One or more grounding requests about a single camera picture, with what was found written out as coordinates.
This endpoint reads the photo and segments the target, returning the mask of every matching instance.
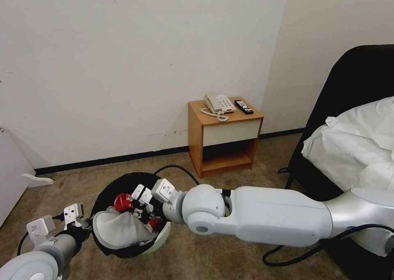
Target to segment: red object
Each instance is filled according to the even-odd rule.
[[[114,202],[115,210],[118,212],[125,212],[125,211],[128,211],[129,209],[133,208],[129,197],[130,197],[130,195],[128,195],[126,193],[119,194],[115,198],[115,202]]]
[[[156,231],[156,228],[163,222],[161,218],[156,218],[154,220],[150,220],[149,224],[152,228],[152,231]]]

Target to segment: black headboard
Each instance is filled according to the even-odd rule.
[[[394,96],[394,45],[358,46],[335,63],[288,165],[311,197],[328,200],[342,191],[302,156],[303,141],[328,116],[390,96]]]

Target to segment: black baseboard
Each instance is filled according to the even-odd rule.
[[[289,135],[289,134],[297,134],[297,133],[303,133],[303,132],[304,132],[304,127],[303,128],[296,128],[293,130],[283,130],[280,132],[270,132],[267,134],[261,134],[259,136],[259,139],[270,139],[273,137],[282,137],[282,136]]]
[[[281,132],[272,132],[272,133],[267,133],[267,134],[261,134],[259,139],[281,137],[281,136],[285,136],[285,135],[289,135],[289,134],[302,133],[302,131],[303,131],[303,128],[298,128],[298,129],[293,129],[293,130],[285,130],[285,131],[281,131]],[[124,161],[130,161],[130,160],[135,160],[135,159],[154,157],[154,156],[162,156],[162,155],[181,153],[181,152],[187,152],[187,151],[189,151],[189,146],[164,149],[164,150],[160,150],[160,151],[151,151],[151,152],[123,155],[123,156],[109,157],[109,158],[96,159],[96,160],[89,160],[89,161],[83,161],[83,162],[77,162],[77,163],[71,163],[71,164],[43,167],[43,168],[37,168],[37,169],[35,169],[35,171],[36,171],[37,175],[43,175],[43,174],[54,173],[54,172],[58,172],[58,171],[66,171],[66,170],[70,170],[70,169],[77,169],[77,168],[90,167],[90,166],[96,166],[96,165],[124,162]]]

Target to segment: wooden nightstand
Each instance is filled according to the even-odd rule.
[[[189,154],[200,178],[252,167],[264,115],[241,97],[229,99],[244,101],[254,113],[237,108],[221,123],[201,113],[204,101],[189,102]]]

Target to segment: remote control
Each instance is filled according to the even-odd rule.
[[[248,106],[247,106],[247,104],[245,104],[243,101],[241,101],[241,100],[235,100],[234,101],[234,104],[236,105],[236,106],[238,106],[241,110],[242,110],[242,112],[244,112],[245,114],[253,114],[254,112],[253,112],[253,110],[251,109],[251,108],[249,108]]]

